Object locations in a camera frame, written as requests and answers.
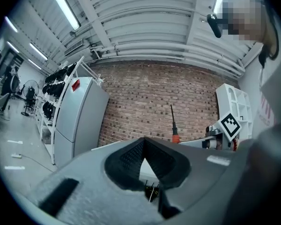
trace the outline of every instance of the white shelving rack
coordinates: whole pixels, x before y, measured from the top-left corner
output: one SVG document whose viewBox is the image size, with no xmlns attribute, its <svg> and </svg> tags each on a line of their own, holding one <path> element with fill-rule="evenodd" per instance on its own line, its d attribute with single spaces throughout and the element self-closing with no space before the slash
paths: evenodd
<svg viewBox="0 0 281 225">
<path fill-rule="evenodd" d="M 99 78 L 100 78 L 100 74 L 97 75 L 93 70 L 91 70 L 84 62 L 83 62 L 84 56 L 82 56 L 79 61 L 76 63 L 75 68 L 73 69 L 73 71 L 71 72 L 70 76 L 66 76 L 65 79 L 61 82 L 53 82 L 52 84 L 58 84 L 58 83 L 62 83 L 65 82 L 65 86 L 63 88 L 63 91 L 61 92 L 61 95 L 58 99 L 56 99 L 54 96 L 50 96 L 48 93 L 45 93 L 45 95 L 42 95 L 42 97 L 38 97 L 38 101 L 37 103 L 40 103 L 40 105 L 36 106 L 35 109 L 35 120 L 37 123 L 37 128 L 38 131 L 40 133 L 40 140 L 43 141 L 50 157 L 51 157 L 51 162 L 52 164 L 55 164 L 54 162 L 54 134 L 55 134 L 55 126 L 56 126 L 56 121 L 57 121 L 57 115 L 59 112 L 59 109 L 61 107 L 62 104 L 62 98 L 71 82 L 71 80 L 73 79 L 73 77 L 78 77 L 77 74 L 77 68 L 80 66 L 82 67 L 85 71 L 87 71 L 87 74 L 89 76 L 92 76 L 94 78 L 94 80 L 99 83 Z M 43 113 L 43 104 L 44 102 L 49 102 L 51 104 L 54 105 L 55 109 L 53 109 L 53 113 L 52 113 L 52 118 L 49 121 Z M 46 130 L 49 131 L 50 133 L 50 142 L 46 142 L 44 141 L 43 138 L 43 134 L 44 131 Z"/>
<path fill-rule="evenodd" d="M 224 83 L 216 89 L 216 95 L 220 117 L 231 112 L 242 126 L 239 139 L 252 138 L 253 122 L 248 94 Z"/>
</svg>

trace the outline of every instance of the white ceiling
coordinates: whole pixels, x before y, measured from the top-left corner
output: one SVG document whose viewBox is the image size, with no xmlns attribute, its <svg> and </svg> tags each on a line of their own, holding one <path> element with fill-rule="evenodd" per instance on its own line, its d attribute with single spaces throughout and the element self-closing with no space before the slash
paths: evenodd
<svg viewBox="0 0 281 225">
<path fill-rule="evenodd" d="M 64 51 L 82 38 L 91 45 L 103 47 L 136 42 L 194 45 L 219 53 L 235 63 L 237 59 L 242 60 L 253 46 L 253 43 L 239 42 L 228 35 L 217 39 L 208 23 L 201 22 L 207 14 L 212 13 L 215 0 L 67 2 L 81 24 L 75 31 L 76 38 L 70 36 L 73 29 L 55 0 L 21 0 L 8 16 L 19 30 L 15 33 L 6 28 L 10 41 L 27 58 L 36 61 L 50 73 L 66 60 Z M 49 57 L 47 62 L 32 50 L 30 42 Z M 85 55 L 85 62 L 92 60 L 90 53 Z"/>
</svg>

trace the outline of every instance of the floor tape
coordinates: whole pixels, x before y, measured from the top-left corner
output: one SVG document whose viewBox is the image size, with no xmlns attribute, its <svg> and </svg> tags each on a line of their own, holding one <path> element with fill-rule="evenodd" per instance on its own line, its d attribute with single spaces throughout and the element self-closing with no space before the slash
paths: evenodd
<svg viewBox="0 0 281 225">
<path fill-rule="evenodd" d="M 15 166 L 5 166 L 4 167 L 7 170 L 24 170 L 25 167 L 15 167 Z"/>
<path fill-rule="evenodd" d="M 12 140 L 8 140 L 9 143 L 18 143 L 18 144 L 23 144 L 22 141 L 12 141 Z"/>
</svg>

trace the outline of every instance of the wire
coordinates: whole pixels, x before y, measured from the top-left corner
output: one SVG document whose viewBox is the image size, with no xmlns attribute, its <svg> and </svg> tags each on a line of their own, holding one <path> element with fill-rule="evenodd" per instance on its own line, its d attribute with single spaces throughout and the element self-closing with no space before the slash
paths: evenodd
<svg viewBox="0 0 281 225">
<path fill-rule="evenodd" d="M 28 156 L 23 155 L 23 154 L 20 154 L 20 155 L 22 155 L 22 157 L 29 158 L 29 159 L 31 159 L 32 161 L 35 161 L 36 163 L 40 164 L 38 161 L 34 160 L 34 159 L 31 158 L 31 157 L 28 157 Z M 50 172 L 53 172 L 52 170 L 50 170 L 49 168 L 45 167 L 44 165 L 42 165 L 42 164 L 40 164 L 40 165 L 41 165 L 42 167 L 44 167 L 45 169 L 49 170 Z"/>
<path fill-rule="evenodd" d="M 151 201 L 151 197 L 152 197 L 152 194 L 153 194 L 153 192 L 154 192 L 154 188 L 155 188 L 155 187 L 153 187 L 153 190 L 152 190 L 152 193 L 151 193 L 151 196 L 150 196 L 149 202 Z"/>
</svg>

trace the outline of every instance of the ceiling pipe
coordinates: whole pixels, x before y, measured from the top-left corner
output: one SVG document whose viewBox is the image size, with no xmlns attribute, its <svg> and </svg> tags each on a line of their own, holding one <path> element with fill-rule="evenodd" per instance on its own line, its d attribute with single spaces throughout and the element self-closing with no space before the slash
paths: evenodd
<svg viewBox="0 0 281 225">
<path fill-rule="evenodd" d="M 157 58 L 166 58 L 166 59 L 177 59 L 177 60 L 185 60 L 185 61 L 189 61 L 191 62 L 194 66 L 195 66 L 195 63 L 197 61 L 195 60 L 192 60 L 192 59 L 186 59 L 186 58 L 181 58 L 181 57 L 175 57 L 175 56 L 169 56 L 169 55 L 155 55 L 155 54 L 133 54 L 133 55 L 118 55 L 118 56 L 111 56 L 111 57 L 104 57 L 104 58 L 101 58 L 100 60 L 104 60 L 104 59 L 112 59 L 112 58 L 135 58 L 135 57 L 145 57 L 145 58 L 148 58 L 148 57 L 157 57 Z M 230 72 L 230 71 L 227 71 L 221 67 L 217 67 L 217 66 L 213 66 L 213 65 L 210 65 L 210 64 L 207 64 L 207 63 L 204 63 L 202 61 L 199 61 L 197 63 L 200 63 L 202 64 L 202 67 L 203 68 L 206 68 L 206 69 L 210 69 L 210 70 L 218 70 L 218 71 L 221 71 L 223 73 L 225 73 L 226 75 L 230 76 L 230 77 L 233 77 L 233 78 L 239 78 L 238 75 Z"/>
<path fill-rule="evenodd" d="M 204 54 L 206 56 L 211 56 L 215 58 L 216 60 L 221 60 L 233 67 L 235 67 L 237 70 L 241 72 L 245 72 L 245 69 L 235 62 L 231 61 L 230 59 L 225 58 L 223 55 L 218 54 L 216 52 L 212 52 L 209 50 L 206 50 L 204 48 L 196 47 L 193 45 L 184 45 L 184 44 L 177 44 L 177 43 L 167 43 L 167 42 L 140 42 L 140 43 L 128 43 L 128 44 L 121 44 L 121 45 L 114 45 L 110 47 L 106 47 L 103 49 L 98 49 L 97 51 L 100 52 L 106 52 L 110 50 L 122 50 L 122 49 L 132 49 L 132 48 L 141 48 L 141 47 L 168 47 L 168 48 L 177 48 L 177 49 L 184 49 L 184 50 L 190 50 L 193 52 L 197 52 L 200 54 Z"/>
<path fill-rule="evenodd" d="M 188 53 L 188 52 L 180 52 L 180 51 L 172 51 L 172 50 L 161 50 L 161 49 L 134 49 L 134 50 L 126 50 L 126 51 L 117 51 L 117 52 L 111 52 L 111 53 L 106 53 L 102 55 L 102 58 L 109 58 L 109 57 L 114 57 L 114 56 L 119 56 L 119 55 L 132 55 L 132 54 L 174 54 L 174 55 L 179 55 L 187 58 L 193 58 L 193 59 L 198 59 L 201 61 L 209 62 L 215 65 L 218 65 L 228 71 L 231 71 L 239 76 L 242 75 L 241 72 L 237 71 L 233 67 L 229 67 L 226 64 L 223 64 L 219 62 L 218 60 L 214 60 L 205 56 L 193 54 L 193 53 Z"/>
</svg>

